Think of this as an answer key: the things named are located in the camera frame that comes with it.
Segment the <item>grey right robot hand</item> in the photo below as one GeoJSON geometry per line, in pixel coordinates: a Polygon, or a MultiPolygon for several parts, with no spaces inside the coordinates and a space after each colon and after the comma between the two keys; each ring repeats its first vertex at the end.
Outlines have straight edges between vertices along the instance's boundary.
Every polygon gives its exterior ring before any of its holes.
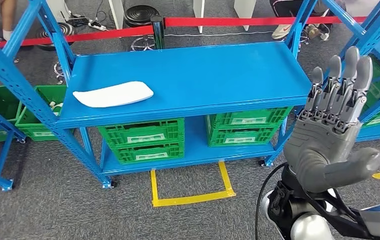
{"type": "Polygon", "coordinates": [[[352,152],[373,77],[372,59],[349,47],[329,62],[329,75],[315,67],[311,89],[283,153],[305,191],[321,193],[368,179],[380,167],[380,151],[352,152]]]}

